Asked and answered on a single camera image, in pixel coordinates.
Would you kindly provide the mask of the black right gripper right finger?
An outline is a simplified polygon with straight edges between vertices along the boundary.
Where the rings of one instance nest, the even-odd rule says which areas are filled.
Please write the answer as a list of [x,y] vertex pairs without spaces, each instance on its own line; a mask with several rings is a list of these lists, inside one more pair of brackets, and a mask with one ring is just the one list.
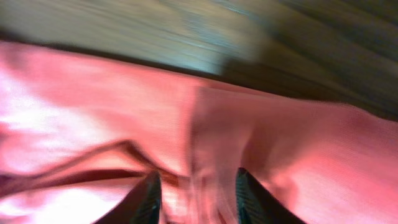
[[239,224],[305,224],[243,167],[236,173],[235,186]]

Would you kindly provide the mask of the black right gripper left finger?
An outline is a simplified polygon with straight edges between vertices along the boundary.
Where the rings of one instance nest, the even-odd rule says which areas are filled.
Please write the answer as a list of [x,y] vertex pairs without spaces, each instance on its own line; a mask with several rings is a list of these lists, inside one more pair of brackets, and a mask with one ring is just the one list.
[[158,224],[161,205],[160,175],[152,171],[95,224]]

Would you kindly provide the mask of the red orange t-shirt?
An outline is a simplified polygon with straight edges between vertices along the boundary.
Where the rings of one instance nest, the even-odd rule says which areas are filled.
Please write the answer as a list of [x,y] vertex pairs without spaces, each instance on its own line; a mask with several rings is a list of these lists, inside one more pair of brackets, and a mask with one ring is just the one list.
[[109,222],[158,172],[162,223],[236,223],[249,171],[307,223],[397,222],[397,123],[133,64],[1,43],[1,222]]

